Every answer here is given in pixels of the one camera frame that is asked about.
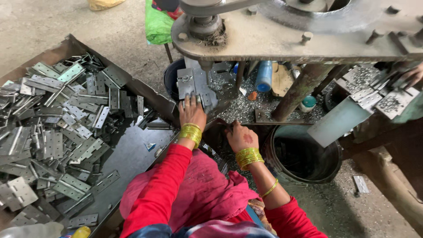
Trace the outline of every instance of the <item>yellow bag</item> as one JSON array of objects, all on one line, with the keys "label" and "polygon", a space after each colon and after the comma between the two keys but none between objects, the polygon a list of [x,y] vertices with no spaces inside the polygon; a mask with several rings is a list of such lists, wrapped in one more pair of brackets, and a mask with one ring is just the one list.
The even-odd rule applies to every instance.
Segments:
[{"label": "yellow bag", "polygon": [[93,11],[102,11],[123,3],[125,0],[87,0],[90,9]]}]

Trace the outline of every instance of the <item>person's hand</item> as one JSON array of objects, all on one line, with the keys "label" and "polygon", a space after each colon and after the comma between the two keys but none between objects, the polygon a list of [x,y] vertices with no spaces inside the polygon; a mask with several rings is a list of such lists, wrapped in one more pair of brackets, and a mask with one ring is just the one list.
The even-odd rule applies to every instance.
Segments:
[{"label": "person's hand", "polygon": [[258,136],[256,133],[247,127],[241,126],[241,123],[238,121],[234,121],[232,124],[233,133],[228,130],[225,130],[225,132],[233,152],[238,153],[240,150],[246,148],[258,149]]},{"label": "person's hand", "polygon": [[194,92],[190,95],[185,96],[185,108],[182,105],[182,101],[179,103],[179,121],[181,126],[185,123],[193,123],[199,126],[201,132],[204,131],[206,126],[207,115],[203,111],[201,103],[197,103],[197,97]]},{"label": "person's hand", "polygon": [[416,85],[418,82],[423,82],[423,63],[417,65],[410,71],[406,72],[401,78],[398,79],[399,82],[407,82],[407,85],[404,89],[409,89]]}]

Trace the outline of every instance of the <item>red sleeve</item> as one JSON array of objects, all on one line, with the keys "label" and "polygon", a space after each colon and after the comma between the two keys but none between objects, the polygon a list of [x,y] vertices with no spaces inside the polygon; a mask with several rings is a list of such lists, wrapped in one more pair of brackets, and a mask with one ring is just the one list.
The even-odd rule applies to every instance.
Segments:
[{"label": "red sleeve", "polygon": [[184,146],[173,144],[169,147],[166,158],[132,206],[120,238],[126,238],[148,225],[169,222],[172,203],[191,157],[192,151]]},{"label": "red sleeve", "polygon": [[327,238],[313,226],[293,196],[289,203],[272,210],[265,208],[264,213],[279,237]]}]

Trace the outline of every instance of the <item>bracelet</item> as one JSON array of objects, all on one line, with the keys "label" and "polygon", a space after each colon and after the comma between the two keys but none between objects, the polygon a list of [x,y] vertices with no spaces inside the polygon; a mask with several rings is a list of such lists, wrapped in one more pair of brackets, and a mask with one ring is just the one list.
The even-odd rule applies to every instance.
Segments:
[{"label": "bracelet", "polygon": [[179,133],[179,138],[191,139],[192,141],[195,142],[194,149],[197,149],[201,141],[201,135],[202,133],[199,126],[193,123],[185,123],[181,128],[181,131]]},{"label": "bracelet", "polygon": [[276,182],[275,182],[275,184],[273,185],[273,187],[272,187],[269,191],[267,191],[267,193],[265,193],[263,196],[262,196],[262,195],[260,195],[260,197],[261,197],[261,198],[264,198],[265,196],[269,195],[269,193],[270,193],[271,191],[273,191],[273,189],[274,189],[274,188],[276,188],[277,182],[278,182],[278,180],[276,179]]},{"label": "bracelet", "polygon": [[235,158],[241,170],[248,170],[248,165],[254,162],[264,163],[264,160],[257,148],[242,149],[235,155]]}]

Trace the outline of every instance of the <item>concrete floor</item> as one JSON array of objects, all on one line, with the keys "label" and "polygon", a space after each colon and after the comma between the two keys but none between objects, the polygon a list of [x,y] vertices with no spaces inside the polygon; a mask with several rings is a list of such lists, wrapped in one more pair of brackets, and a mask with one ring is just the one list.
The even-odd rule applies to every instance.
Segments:
[{"label": "concrete floor", "polygon": [[[0,0],[0,76],[72,33],[159,93],[169,64],[162,45],[147,45],[143,0],[127,0],[93,12],[86,0]],[[173,59],[181,57],[172,49]],[[352,161],[344,161],[332,183],[286,187],[311,221],[329,237],[408,237],[417,233],[367,178],[371,193],[355,198]]]}]

